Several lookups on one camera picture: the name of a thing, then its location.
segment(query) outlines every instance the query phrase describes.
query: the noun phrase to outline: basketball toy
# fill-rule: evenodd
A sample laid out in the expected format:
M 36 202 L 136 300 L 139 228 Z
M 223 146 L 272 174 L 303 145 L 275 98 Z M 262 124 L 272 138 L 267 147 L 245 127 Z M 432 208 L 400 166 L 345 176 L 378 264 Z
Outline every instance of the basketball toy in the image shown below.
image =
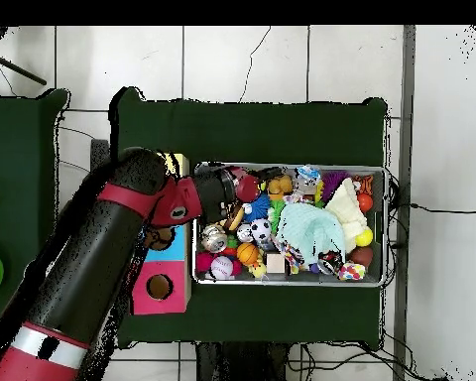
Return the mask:
M 372 242 L 373 238 L 374 234 L 372 233 L 372 229 L 367 226 L 367 228 L 360 235 L 356 235 L 356 245 L 358 247 L 366 247 Z
M 250 266 L 258 260 L 259 250 L 254 244 L 244 243 L 240 244 L 237 250 L 238 260 L 245 266 Z
M 214 279 L 225 281 L 233 273 L 233 263 L 225 256 L 217 257 L 211 262 L 210 271 Z

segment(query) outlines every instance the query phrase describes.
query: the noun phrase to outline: orange toy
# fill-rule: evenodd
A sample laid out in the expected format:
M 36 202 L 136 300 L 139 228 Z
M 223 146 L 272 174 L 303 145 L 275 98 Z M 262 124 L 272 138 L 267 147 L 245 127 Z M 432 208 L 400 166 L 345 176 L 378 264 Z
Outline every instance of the orange toy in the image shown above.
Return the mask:
M 250 242 L 244 242 L 240 244 L 236 250 L 236 256 L 238 260 L 242 262 L 245 266 L 251 266 L 258 260 L 259 249 L 254 244 Z

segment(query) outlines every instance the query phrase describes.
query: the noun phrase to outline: plastic bin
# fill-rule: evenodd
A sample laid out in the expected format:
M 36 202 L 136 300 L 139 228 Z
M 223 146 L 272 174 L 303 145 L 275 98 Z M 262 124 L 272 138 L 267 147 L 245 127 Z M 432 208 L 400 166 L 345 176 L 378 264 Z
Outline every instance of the plastic bin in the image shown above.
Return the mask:
M 289 172 L 299 165 L 283 164 L 241 164 L 226 163 L 225 166 L 239 166 L 250 170 L 262 170 L 271 167 L 280 167 Z M 373 175 L 372 195 L 374 199 L 373 207 L 366 213 L 367 224 L 374 233 L 374 240 L 370 244 L 374 252 L 372 263 L 370 264 L 365 278 L 357 282 L 340 281 L 335 276 L 314 274 L 311 272 L 299 272 L 295 275 L 267 275 L 268 279 L 256 280 L 250 273 L 243 270 L 242 274 L 235 277 L 234 280 L 216 281 L 205 279 L 205 273 L 195 271 L 195 254 L 203 251 L 200 245 L 200 232 L 204 228 L 198 220 L 192 223 L 192 256 L 191 267 L 192 276 L 195 282 L 207 285 L 263 285 L 263 286 L 320 286 L 320 287 L 340 287 L 340 288 L 376 288 L 386 281 L 387 270 L 387 238 L 386 226 L 388 223 L 388 185 L 389 174 L 381 167 L 345 167 L 345 166 L 322 166 L 309 164 L 312 168 L 319 169 L 321 174 L 328 171 L 345 170 L 351 176 L 370 176 Z M 195 172 L 205 171 L 206 163 L 201 163 L 195 168 Z

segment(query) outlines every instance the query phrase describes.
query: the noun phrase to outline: green mat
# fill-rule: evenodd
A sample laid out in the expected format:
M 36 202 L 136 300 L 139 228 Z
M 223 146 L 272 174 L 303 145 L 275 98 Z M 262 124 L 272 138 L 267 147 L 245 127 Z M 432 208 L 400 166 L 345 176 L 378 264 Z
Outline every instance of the green mat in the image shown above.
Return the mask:
M 0 317 L 53 230 L 57 117 L 68 92 L 0 97 Z
M 383 165 L 382 99 L 363 104 L 150 102 L 122 89 L 111 104 L 112 146 L 200 161 Z M 194 284 L 182 315 L 129 316 L 119 344 L 173 340 L 364 340 L 376 347 L 380 288 Z

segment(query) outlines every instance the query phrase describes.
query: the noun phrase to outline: baseball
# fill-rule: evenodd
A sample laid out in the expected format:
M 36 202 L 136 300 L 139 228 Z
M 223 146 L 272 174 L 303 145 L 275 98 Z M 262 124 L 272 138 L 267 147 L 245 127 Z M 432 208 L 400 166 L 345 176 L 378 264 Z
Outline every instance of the baseball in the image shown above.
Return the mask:
M 219 256 L 211 262 L 210 271 L 213 278 L 224 281 L 233 273 L 233 263 L 227 257 Z

